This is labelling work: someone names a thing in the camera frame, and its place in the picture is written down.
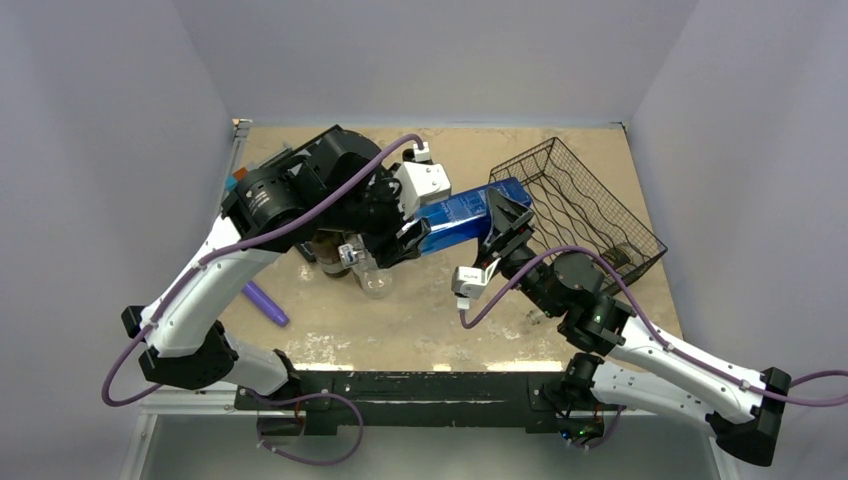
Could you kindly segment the blue square bottle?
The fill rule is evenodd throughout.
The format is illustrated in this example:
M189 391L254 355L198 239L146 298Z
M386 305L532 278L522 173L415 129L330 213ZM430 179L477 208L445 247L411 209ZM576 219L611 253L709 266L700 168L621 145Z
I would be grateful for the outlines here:
M415 212L415 217L428 221L430 233L419 244L420 255L427 256L484 237L491 225L486 200L489 189L526 207L533 204L519 180L509 177L422 206Z

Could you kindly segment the clear wine bottle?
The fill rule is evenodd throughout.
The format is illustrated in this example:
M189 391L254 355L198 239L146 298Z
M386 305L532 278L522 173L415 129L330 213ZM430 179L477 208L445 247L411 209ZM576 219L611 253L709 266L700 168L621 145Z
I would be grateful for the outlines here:
M616 244L600 256L616 271L625 285L630 285L641 276L638 272L641 256L628 242ZM527 320L532 325L546 319L563 317L577 300L584 297L583 290L608 296L620 291L608 272L579 252L558 254L551 264L540 262L522 278L520 289L535 305L527 313Z

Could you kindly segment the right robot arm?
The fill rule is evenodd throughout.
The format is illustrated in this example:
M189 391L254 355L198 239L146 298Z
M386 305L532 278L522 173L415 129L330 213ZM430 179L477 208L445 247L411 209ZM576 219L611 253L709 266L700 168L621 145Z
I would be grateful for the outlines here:
M530 207L495 188L485 190L489 229L478 241L475 267L499 272L521 292L589 367L572 361L561 392L576 407L598 403L636 407L689 419L706 428L727 454L751 465L772 465L791 377L776 367L755 370L716 357L648 320L635 299L604 292L603 281L624 284L596 252L561 246L536 253Z

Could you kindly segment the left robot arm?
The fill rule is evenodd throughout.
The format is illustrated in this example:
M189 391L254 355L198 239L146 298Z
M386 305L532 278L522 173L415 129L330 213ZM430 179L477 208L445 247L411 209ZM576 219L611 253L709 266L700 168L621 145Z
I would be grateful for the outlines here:
M417 258L430 226L416 211L450 192L445 168L417 134L380 146L336 125L250 169L171 285L124 310L144 378L186 390L224 381L289 407L298 382L287 358L228 332L223 311L257 274L319 233L357 237L381 269Z

